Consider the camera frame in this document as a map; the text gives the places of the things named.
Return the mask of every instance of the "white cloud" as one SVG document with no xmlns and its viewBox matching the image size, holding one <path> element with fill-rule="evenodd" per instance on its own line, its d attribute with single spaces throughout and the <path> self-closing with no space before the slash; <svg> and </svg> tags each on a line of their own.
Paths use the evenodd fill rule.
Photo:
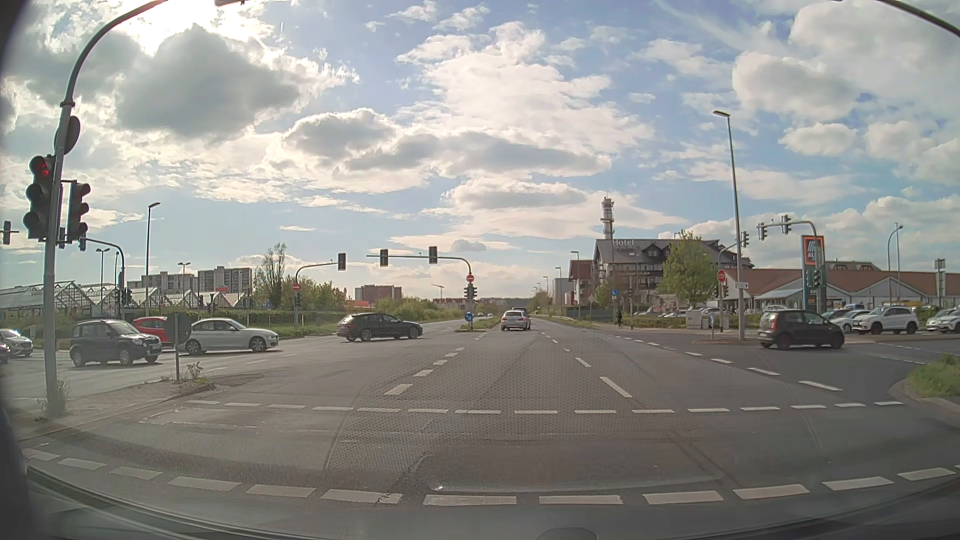
<svg viewBox="0 0 960 540">
<path fill-rule="evenodd" d="M 856 130 L 843 124 L 817 122 L 804 128 L 783 132 L 780 143 L 798 154 L 808 156 L 839 156 L 856 142 Z"/>
<path fill-rule="evenodd" d="M 489 12 L 490 8 L 483 4 L 464 8 L 461 12 L 456 12 L 449 18 L 440 21 L 434 28 L 437 30 L 452 28 L 463 32 L 480 24 L 483 21 L 483 16 Z"/>
</svg>

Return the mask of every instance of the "lamp post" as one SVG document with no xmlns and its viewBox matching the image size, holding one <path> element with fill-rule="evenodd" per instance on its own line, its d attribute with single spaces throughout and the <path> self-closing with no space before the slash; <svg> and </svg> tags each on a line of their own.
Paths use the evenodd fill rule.
<svg viewBox="0 0 960 540">
<path fill-rule="evenodd" d="M 160 203 L 153 203 L 147 207 L 147 256 L 143 263 L 143 316 L 150 316 L 150 213 L 154 208 L 160 206 Z"/>
<path fill-rule="evenodd" d="M 898 281 L 897 292 L 900 293 L 900 283 L 899 283 L 900 281 L 900 229 L 903 229 L 903 225 L 901 225 L 900 223 L 894 223 L 894 225 L 896 227 L 893 229 L 892 232 L 890 232 L 890 235 L 887 236 L 887 273 L 889 274 L 890 272 L 893 271 L 893 269 L 890 267 L 890 240 L 892 240 L 894 237 L 894 234 L 896 234 L 897 246 L 898 246 L 897 247 L 897 281 Z M 887 277 L 887 298 L 890 299 L 889 300 L 890 302 L 893 302 L 894 300 L 894 284 L 893 282 L 890 282 L 889 276 Z"/>
<path fill-rule="evenodd" d="M 730 138 L 730 171 L 733 176 L 733 221 L 736 225 L 736 280 L 740 282 L 740 262 L 743 257 L 743 248 L 740 245 L 740 202 L 736 195 L 736 161 L 733 159 L 733 127 L 730 121 L 730 114 L 722 110 L 713 112 L 717 116 L 727 119 L 727 136 Z M 739 339 L 743 341 L 747 337 L 747 329 L 743 324 L 743 289 L 736 289 L 736 326 L 739 332 Z"/>
</svg>

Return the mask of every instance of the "building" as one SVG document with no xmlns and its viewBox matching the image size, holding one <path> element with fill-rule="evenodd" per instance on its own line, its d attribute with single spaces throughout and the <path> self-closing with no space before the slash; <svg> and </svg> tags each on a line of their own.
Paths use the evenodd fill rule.
<svg viewBox="0 0 960 540">
<path fill-rule="evenodd" d="M 400 300 L 403 298 L 403 287 L 395 287 L 393 285 L 364 285 L 353 289 L 353 300 L 369 302 L 371 306 L 376 304 L 377 300 L 384 298 Z"/>
<path fill-rule="evenodd" d="M 214 292 L 226 287 L 226 292 L 246 293 L 253 289 L 253 269 L 250 267 L 225 268 L 217 266 L 213 270 L 197 272 L 199 283 L 195 290 Z"/>
</svg>

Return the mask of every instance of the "black suv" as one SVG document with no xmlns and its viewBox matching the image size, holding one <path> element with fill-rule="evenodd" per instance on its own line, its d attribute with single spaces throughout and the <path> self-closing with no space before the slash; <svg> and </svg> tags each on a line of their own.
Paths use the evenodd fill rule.
<svg viewBox="0 0 960 540">
<path fill-rule="evenodd" d="M 760 317 L 760 345 L 777 345 L 786 351 L 791 345 L 843 347 L 843 330 L 821 315 L 801 309 L 767 311 Z"/>
<path fill-rule="evenodd" d="M 91 319 L 73 326 L 70 337 L 70 359 L 84 367 L 87 362 L 106 364 L 111 360 L 129 366 L 138 358 L 156 362 L 160 354 L 160 338 L 143 333 L 126 321 Z"/>
<path fill-rule="evenodd" d="M 347 341 L 370 341 L 375 337 L 400 339 L 404 335 L 417 339 L 423 335 L 423 327 L 410 321 L 401 321 L 388 313 L 354 313 L 344 317 L 337 325 L 337 335 Z"/>
</svg>

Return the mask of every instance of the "silver car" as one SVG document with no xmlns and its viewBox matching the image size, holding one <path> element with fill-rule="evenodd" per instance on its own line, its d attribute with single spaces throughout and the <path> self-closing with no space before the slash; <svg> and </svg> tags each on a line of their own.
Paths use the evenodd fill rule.
<svg viewBox="0 0 960 540">
<path fill-rule="evenodd" d="M 528 330 L 529 328 L 530 320 L 523 311 L 506 311 L 500 317 L 500 329 L 502 331 L 508 329 Z"/>
</svg>

